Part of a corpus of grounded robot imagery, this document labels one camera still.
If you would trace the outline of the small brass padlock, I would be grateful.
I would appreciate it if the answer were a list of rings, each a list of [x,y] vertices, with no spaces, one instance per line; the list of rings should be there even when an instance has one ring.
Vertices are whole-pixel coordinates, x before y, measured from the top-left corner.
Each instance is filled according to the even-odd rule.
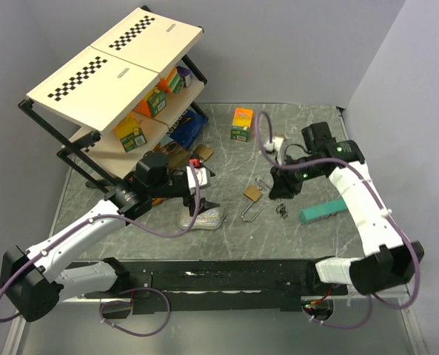
[[[260,187],[260,189],[264,189],[264,190],[267,190],[267,191],[270,190],[269,185],[268,185],[267,183],[265,183],[261,178],[257,177],[257,178],[255,179],[255,182],[256,182],[257,185]]]

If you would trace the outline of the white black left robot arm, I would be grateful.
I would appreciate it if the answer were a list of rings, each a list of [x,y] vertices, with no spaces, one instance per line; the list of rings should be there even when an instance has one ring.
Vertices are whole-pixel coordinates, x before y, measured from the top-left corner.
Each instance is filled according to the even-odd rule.
[[[17,316],[34,322],[71,297],[96,291],[111,297],[124,295],[129,274],[117,259],[74,269],[69,265],[103,238],[135,225],[157,198],[182,198],[190,222],[173,237],[186,234],[200,214],[217,207],[200,193],[214,175],[197,155],[190,156],[185,168],[171,170],[163,152],[148,152],[76,222],[26,250],[9,248],[1,262],[0,296],[11,301]]]

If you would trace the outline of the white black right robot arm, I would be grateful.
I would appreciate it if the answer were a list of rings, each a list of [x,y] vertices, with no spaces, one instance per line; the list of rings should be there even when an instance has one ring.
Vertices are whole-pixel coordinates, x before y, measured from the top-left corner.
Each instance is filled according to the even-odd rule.
[[[356,142],[337,141],[325,122],[312,124],[301,133],[307,154],[298,159],[286,153],[285,138],[274,136],[264,144],[268,155],[276,155],[270,170],[273,185],[269,198],[292,199],[301,192],[304,182],[327,178],[343,199],[364,252],[363,257],[315,261],[306,275],[306,288],[319,295],[334,283],[370,295],[408,283],[419,269],[423,246],[402,238]]]

